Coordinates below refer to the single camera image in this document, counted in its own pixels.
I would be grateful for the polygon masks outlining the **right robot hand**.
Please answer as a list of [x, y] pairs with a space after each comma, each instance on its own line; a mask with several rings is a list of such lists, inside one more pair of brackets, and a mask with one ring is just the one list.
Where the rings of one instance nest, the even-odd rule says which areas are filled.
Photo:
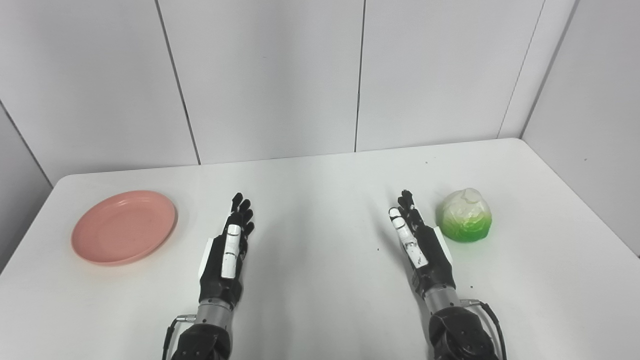
[[413, 269], [411, 284], [416, 294], [424, 298], [433, 289], [457, 289], [439, 228], [425, 224], [411, 191], [401, 192], [388, 216]]

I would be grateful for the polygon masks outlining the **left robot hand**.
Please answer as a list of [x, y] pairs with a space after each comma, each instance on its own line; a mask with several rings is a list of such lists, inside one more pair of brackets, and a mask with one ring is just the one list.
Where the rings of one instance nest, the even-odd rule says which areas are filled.
[[242, 193], [231, 200], [222, 233], [212, 240], [199, 278], [199, 299], [224, 301], [234, 309], [242, 298], [242, 269], [249, 251], [249, 235], [255, 229], [251, 202]]

